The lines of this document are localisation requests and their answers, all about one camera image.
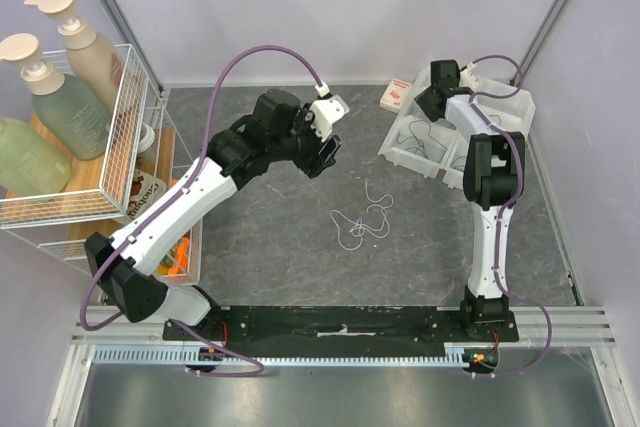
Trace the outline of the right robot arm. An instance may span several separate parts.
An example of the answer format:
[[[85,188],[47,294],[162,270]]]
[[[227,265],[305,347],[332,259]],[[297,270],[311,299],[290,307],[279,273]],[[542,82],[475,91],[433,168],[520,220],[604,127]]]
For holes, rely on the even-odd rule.
[[[415,102],[429,120],[448,121],[468,142],[463,193],[472,207],[474,248],[457,324],[465,338],[477,341],[509,321],[506,250],[513,210],[524,190],[526,137],[496,124],[478,103],[481,97],[509,100],[521,88],[481,90],[472,73],[471,65],[462,68],[455,60],[431,62],[430,85]]]

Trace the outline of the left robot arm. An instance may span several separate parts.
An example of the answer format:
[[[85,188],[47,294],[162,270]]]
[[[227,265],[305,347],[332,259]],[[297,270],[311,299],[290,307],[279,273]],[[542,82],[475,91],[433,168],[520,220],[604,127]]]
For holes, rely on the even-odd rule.
[[[105,236],[84,242],[97,286],[131,323],[153,315],[184,323],[198,340],[219,329],[214,302],[194,285],[163,280],[163,258],[214,207],[232,197],[276,162],[290,161],[315,178],[334,165],[341,146],[333,127],[349,111],[337,95],[312,103],[283,90],[261,94],[253,112],[208,142],[205,156],[142,215]]]

